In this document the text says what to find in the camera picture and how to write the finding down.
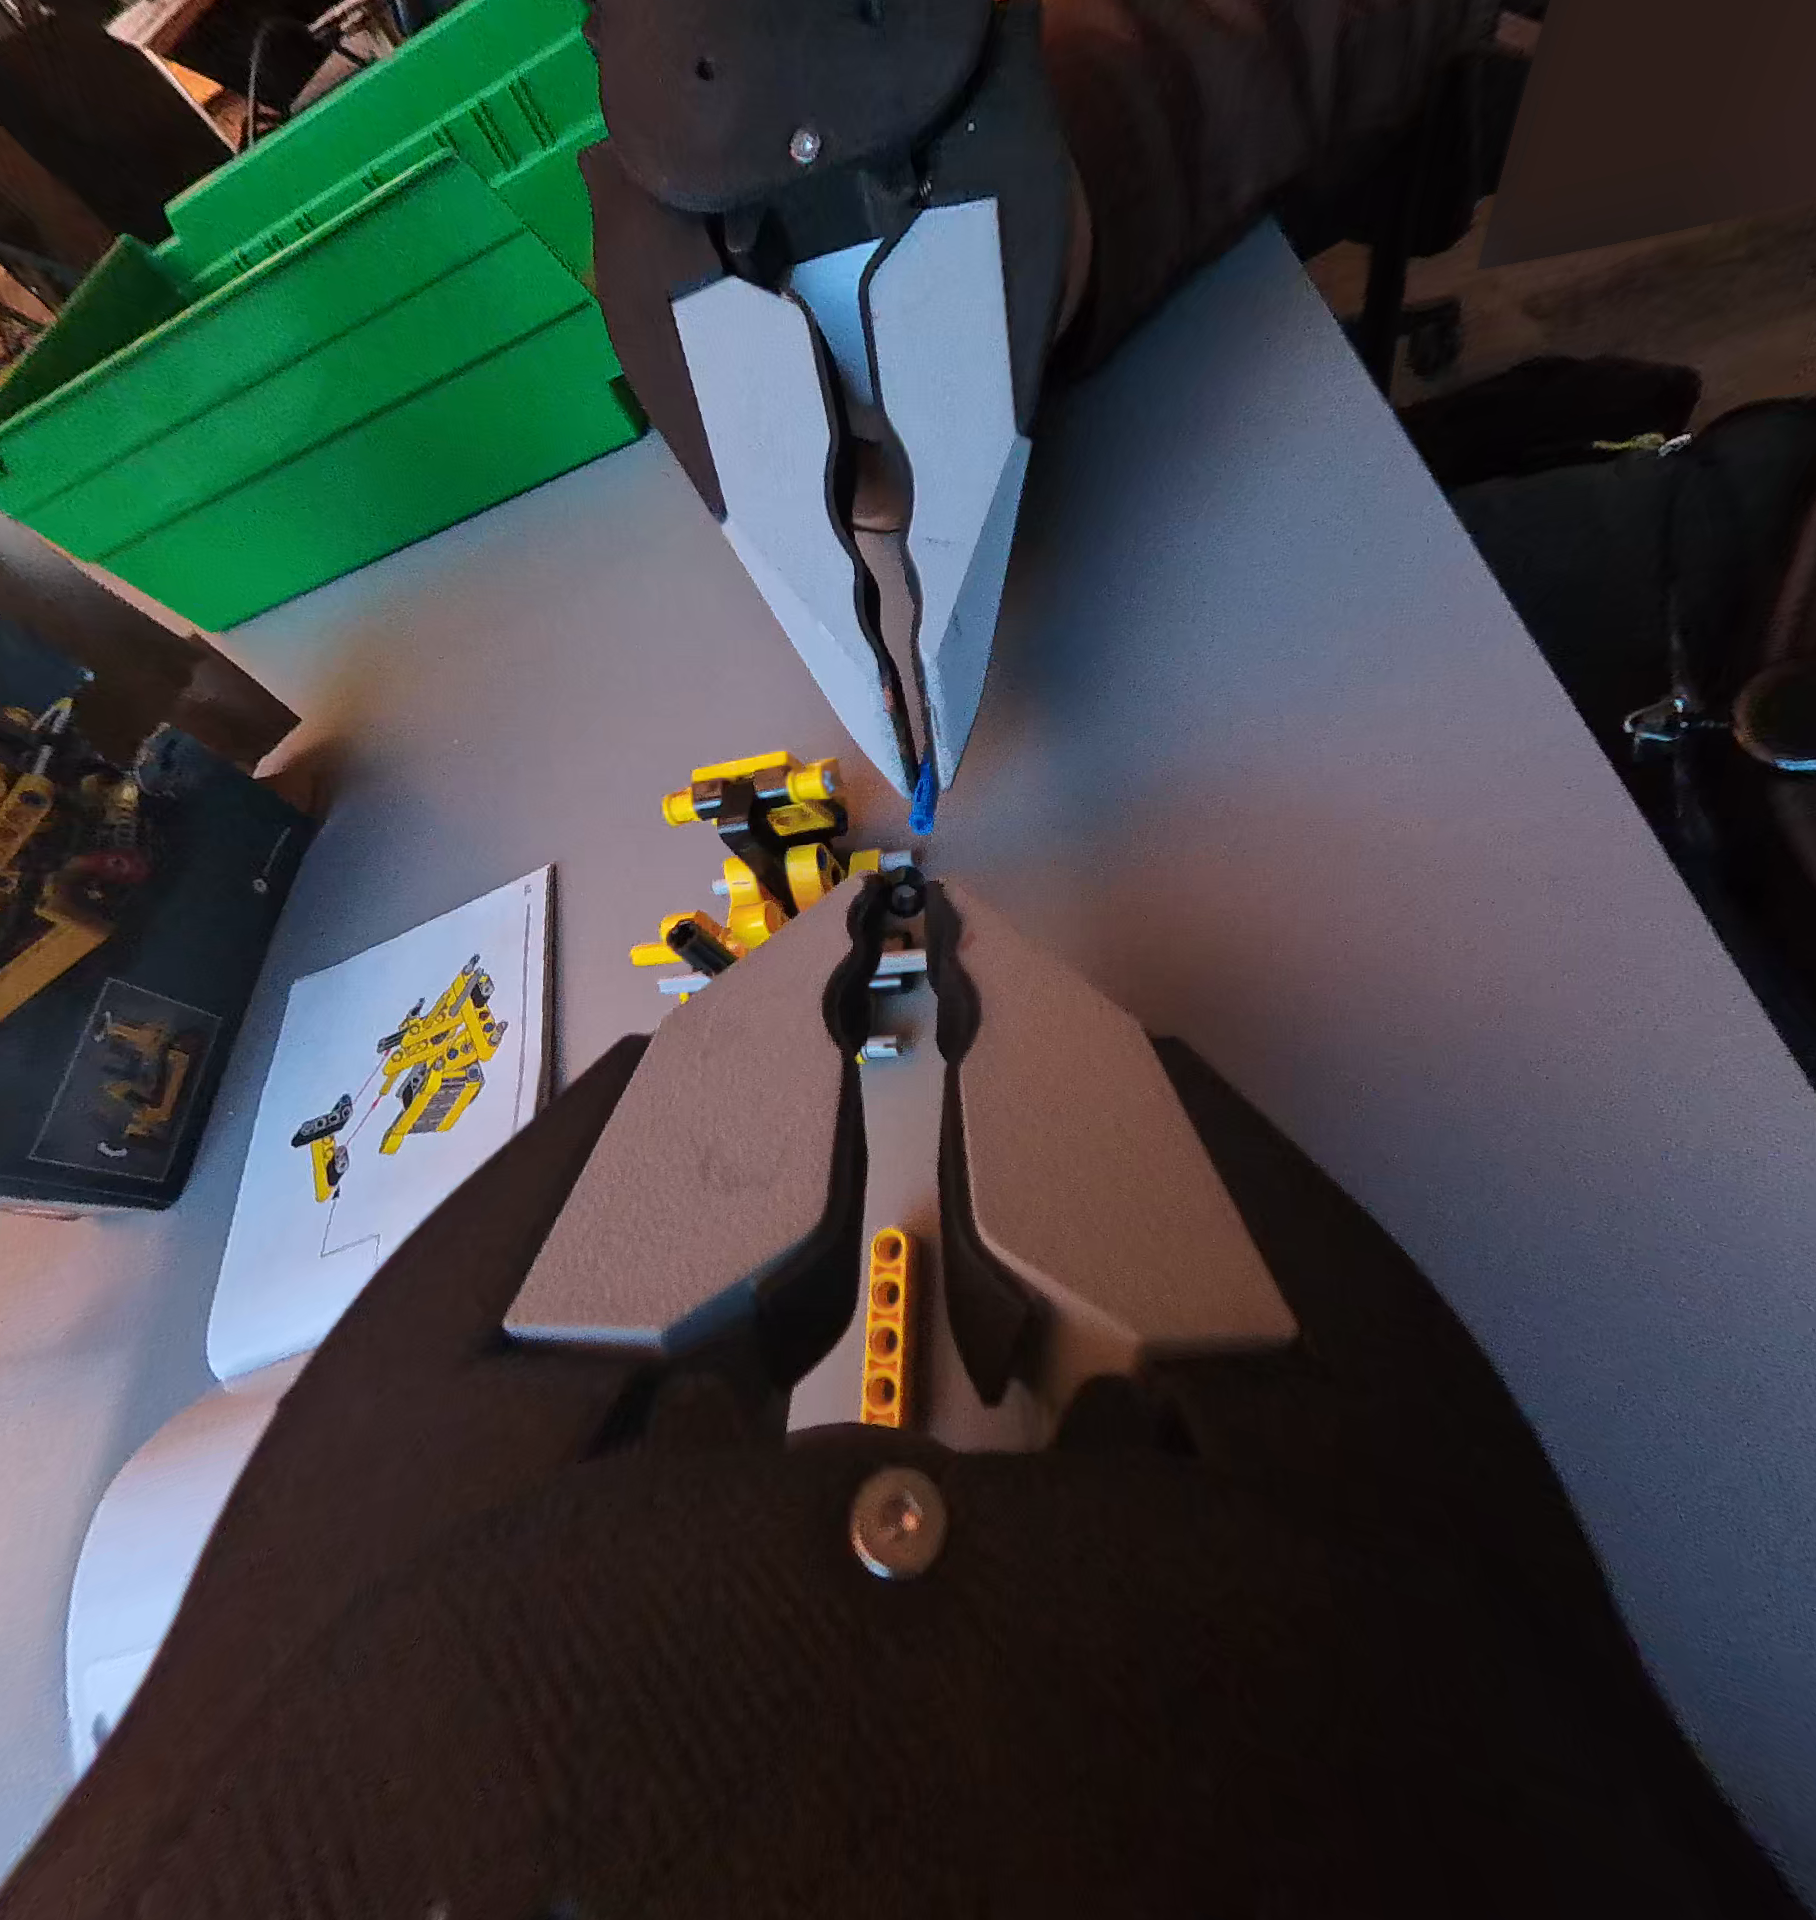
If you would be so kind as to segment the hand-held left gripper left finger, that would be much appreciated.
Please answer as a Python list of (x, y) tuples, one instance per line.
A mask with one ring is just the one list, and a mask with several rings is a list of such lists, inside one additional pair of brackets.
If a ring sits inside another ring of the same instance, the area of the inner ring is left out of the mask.
[(567, 1191), (503, 1330), (797, 1386), (860, 1299), (870, 982), (882, 883), (827, 900), (667, 1012)]

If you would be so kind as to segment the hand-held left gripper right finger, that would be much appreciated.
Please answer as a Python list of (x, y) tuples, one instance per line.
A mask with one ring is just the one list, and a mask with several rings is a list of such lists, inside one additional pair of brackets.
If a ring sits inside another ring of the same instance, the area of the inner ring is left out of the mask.
[(954, 882), (927, 883), (938, 1241), (983, 1406), (1274, 1352), (1298, 1317), (1147, 1032)]

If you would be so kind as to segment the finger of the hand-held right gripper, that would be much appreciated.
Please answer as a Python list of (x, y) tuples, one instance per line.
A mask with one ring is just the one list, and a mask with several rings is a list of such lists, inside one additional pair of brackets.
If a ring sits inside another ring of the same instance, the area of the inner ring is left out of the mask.
[(909, 507), (871, 391), (862, 284), (882, 246), (804, 259), (771, 290), (718, 271), (673, 296), (673, 330), (718, 482), (718, 521), (848, 740), (917, 797), (924, 585), (905, 524), (860, 528), (862, 484)]
[(1014, 413), (992, 197), (924, 208), (862, 277), (870, 372), (905, 458), (917, 794), (954, 785), (979, 712), (1031, 440)]

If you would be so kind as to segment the yellow and black lego assembly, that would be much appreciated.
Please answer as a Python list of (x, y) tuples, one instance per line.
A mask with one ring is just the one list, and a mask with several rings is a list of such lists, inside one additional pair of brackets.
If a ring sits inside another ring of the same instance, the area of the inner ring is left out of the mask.
[(833, 755), (701, 762), (658, 809), (667, 826), (710, 826), (720, 844), (718, 897), (663, 915), (629, 953), (633, 967), (655, 967), (658, 1032), (747, 1042), (756, 1061), (888, 1068), (934, 1056), (915, 1007), (931, 990), (927, 919), (888, 927), (882, 882), (915, 854), (854, 847)]

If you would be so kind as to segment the person's right forearm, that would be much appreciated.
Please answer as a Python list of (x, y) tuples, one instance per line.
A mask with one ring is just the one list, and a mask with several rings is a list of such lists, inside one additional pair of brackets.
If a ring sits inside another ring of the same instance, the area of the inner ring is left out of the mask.
[(1049, 375), (1101, 366), (1261, 218), (1361, 242), (1490, 52), (1487, 0), (1049, 0), (1043, 72), (1086, 204)]

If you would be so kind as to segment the yellow lego beam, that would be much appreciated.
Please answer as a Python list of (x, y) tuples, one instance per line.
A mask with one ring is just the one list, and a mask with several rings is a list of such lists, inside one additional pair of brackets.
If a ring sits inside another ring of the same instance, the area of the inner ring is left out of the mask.
[(917, 1295), (917, 1241), (888, 1224), (870, 1242), (860, 1330), (860, 1419), (871, 1428), (909, 1428)]

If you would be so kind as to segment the white lego instruction booklet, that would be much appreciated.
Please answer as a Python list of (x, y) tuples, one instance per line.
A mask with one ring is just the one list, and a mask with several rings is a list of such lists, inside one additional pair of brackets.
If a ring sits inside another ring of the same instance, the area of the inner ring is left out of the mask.
[(121, 1467), (75, 1562), (75, 1778), (141, 1687), (299, 1364), (547, 1101), (551, 904), (542, 862), (286, 990), (208, 1312), (214, 1386)]

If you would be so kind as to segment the dark lego set box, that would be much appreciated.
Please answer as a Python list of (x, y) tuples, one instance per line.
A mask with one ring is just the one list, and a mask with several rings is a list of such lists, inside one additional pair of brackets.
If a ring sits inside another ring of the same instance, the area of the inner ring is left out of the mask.
[(167, 1211), (311, 816), (217, 640), (0, 514), (0, 1202)]

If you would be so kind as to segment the green plastic bin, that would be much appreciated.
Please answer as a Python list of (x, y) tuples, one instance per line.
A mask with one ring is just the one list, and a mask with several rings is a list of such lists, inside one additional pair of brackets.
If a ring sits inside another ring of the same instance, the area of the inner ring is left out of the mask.
[(0, 514), (233, 630), (644, 436), (586, 279), (430, 155), (0, 423)]
[(567, 271), (587, 271), (579, 155), (604, 116), (586, 15), (576, 0), (441, 14), (167, 204), (163, 271), (214, 292), (436, 159), (461, 159)]

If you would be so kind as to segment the black office chair base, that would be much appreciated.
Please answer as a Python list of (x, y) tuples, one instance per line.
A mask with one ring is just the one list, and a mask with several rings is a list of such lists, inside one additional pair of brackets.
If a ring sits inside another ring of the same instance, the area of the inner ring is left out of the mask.
[(1473, 211), (1473, 168), (1441, 159), (1416, 131), (1306, 229), (1306, 259), (1361, 250), (1361, 292), (1332, 310), (1382, 395), (1404, 360), (1421, 381), (1455, 363), (1461, 299), (1412, 299), (1412, 268), (1451, 250), (1473, 229)]

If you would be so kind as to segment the black bag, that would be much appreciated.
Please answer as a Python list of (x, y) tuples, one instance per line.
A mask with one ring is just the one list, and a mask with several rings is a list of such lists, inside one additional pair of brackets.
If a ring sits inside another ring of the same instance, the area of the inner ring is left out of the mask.
[(1816, 395), (1698, 399), (1686, 363), (1530, 354), (1400, 411), (1624, 785), (1667, 755), (1632, 712), (1732, 701), (1816, 500)]

